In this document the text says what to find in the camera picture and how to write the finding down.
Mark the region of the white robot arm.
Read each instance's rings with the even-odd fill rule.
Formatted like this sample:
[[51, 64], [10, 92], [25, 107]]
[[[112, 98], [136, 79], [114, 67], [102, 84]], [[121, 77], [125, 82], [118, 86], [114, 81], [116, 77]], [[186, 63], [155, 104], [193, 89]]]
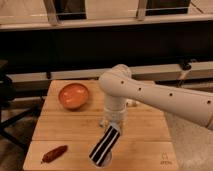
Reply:
[[213, 130], [213, 93], [137, 81], [123, 64], [105, 71], [98, 82], [105, 94], [104, 114], [111, 123], [123, 121], [126, 100], [132, 99]]

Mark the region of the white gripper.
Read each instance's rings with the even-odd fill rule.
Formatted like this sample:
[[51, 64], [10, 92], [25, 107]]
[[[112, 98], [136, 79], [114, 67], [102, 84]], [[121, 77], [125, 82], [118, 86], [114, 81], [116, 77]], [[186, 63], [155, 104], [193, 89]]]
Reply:
[[104, 130], [107, 130], [109, 126], [113, 126], [119, 133], [122, 133], [126, 114], [127, 114], [126, 109], [109, 110], [105, 108], [103, 117], [100, 121], [100, 126]]

